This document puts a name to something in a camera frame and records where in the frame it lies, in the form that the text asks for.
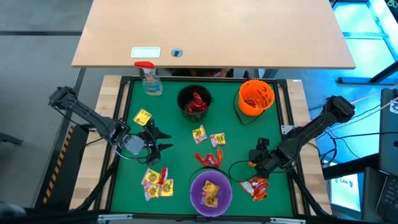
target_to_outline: wooden edge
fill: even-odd
[[[118,97],[121,76],[107,75],[99,91],[95,111],[102,116],[112,117]],[[100,138],[98,133],[89,133],[87,142]],[[99,181],[104,160],[106,141],[101,140],[86,147],[81,160],[78,177],[69,208],[81,205]]]
[[[123,92],[122,92],[122,99],[121,99],[118,119],[123,117],[124,109],[126,108],[126,103],[127,103],[127,94],[128,94],[128,91],[129,91],[129,86],[130,86],[130,83],[127,83],[124,86],[124,89],[123,89]],[[111,156],[109,157],[109,161],[108,161],[109,165],[112,163],[114,157],[115,157],[115,152],[111,151]],[[99,208],[100,209],[105,209],[106,199],[108,198],[108,190],[109,190],[110,182],[111,182],[111,178],[109,178],[109,180],[106,182],[106,184],[104,186],[104,189],[102,191],[101,201],[99,203]]]
[[[290,106],[292,109],[292,115],[294,125],[304,126],[311,121],[310,113],[308,111],[307,100],[303,89],[301,80],[287,80],[287,89],[289,92]],[[281,102],[284,102],[284,94],[281,88],[279,88]],[[287,108],[284,103],[281,103],[282,114],[284,121],[287,123]],[[302,169],[305,179],[305,185],[315,198],[315,200],[321,205],[321,207],[331,214],[331,207],[329,196],[326,191],[326,184],[323,178],[322,167],[320,164],[318,151],[311,145],[304,145],[300,152]],[[304,214],[303,203],[300,189],[295,185],[295,194],[297,199],[297,206],[299,214]],[[311,214],[315,215],[315,212],[311,208]]]

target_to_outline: yellow black hazard stripe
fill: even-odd
[[[53,172],[53,174],[51,176],[51,179],[50,179],[49,187],[47,187],[47,190],[45,191],[45,195],[44,195],[44,198],[43,198],[43,203],[44,204],[47,203],[47,200],[51,196],[52,189],[54,188],[55,181],[57,180],[58,173],[60,172],[62,161],[63,161],[63,158],[65,157],[65,153],[67,151],[67,147],[68,147],[68,144],[69,144],[69,141],[70,141],[70,137],[72,136],[72,132],[73,132],[74,128],[75,128],[74,126],[70,127],[70,129],[68,131],[68,134],[67,134],[67,138],[65,139],[65,142],[63,143],[62,150],[60,152],[60,155],[58,156],[57,165],[55,165],[54,172]]]

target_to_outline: computer monitor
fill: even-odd
[[[398,90],[383,89],[381,105],[398,97]],[[398,132],[398,102],[380,112],[380,132]],[[398,176],[398,134],[381,134],[379,140],[379,168],[388,174]]]

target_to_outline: orange bucket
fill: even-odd
[[[248,116],[259,116],[274,100],[271,86],[260,80],[244,82],[239,89],[239,109]]]

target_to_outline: black bucket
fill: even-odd
[[[194,112],[191,114],[188,113],[185,109],[188,108],[189,103],[195,101],[195,99],[193,98],[194,91],[200,95],[204,102],[206,102],[207,109],[202,112]],[[199,121],[204,118],[207,114],[207,111],[209,110],[211,102],[213,102],[213,98],[211,97],[210,92],[201,85],[186,86],[178,93],[177,97],[178,108],[180,108],[181,113],[184,115],[184,117],[190,119],[191,121]]]

